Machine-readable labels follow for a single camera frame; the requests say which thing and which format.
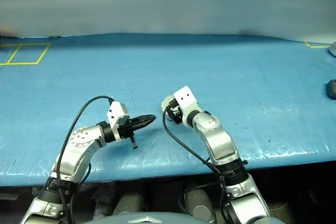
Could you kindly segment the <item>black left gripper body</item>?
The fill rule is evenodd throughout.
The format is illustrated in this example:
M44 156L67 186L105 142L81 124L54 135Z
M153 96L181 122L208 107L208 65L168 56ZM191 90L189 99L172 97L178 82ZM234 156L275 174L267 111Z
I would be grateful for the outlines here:
M120 138L129 138L133 149L138 148L138 145L134 139L134 127L136 126L136 122L137 121L135 119L129 119L124 125L119 126L118 128Z

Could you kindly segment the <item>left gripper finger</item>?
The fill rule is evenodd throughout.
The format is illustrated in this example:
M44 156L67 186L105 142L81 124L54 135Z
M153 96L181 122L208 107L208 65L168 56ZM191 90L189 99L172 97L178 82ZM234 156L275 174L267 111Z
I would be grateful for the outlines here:
M136 125L147 125L147 124L152 123L155 119L156 119L155 115L148 114L148 115L139 115L137 117L134 117L131 119L131 121L133 124L136 124Z
M153 120L137 120L137 121L132 121L132 130L137 131L139 129L142 129L149 124L151 124Z

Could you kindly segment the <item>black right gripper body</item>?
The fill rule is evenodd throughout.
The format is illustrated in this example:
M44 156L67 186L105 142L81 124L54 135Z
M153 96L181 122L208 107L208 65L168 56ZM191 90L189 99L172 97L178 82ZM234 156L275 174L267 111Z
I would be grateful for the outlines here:
M182 110L181 110L180 106L171 106L170 110L174 111L174 114L175 114L175 120L174 120L174 122L176 124L181 124L182 123L183 113L182 113Z

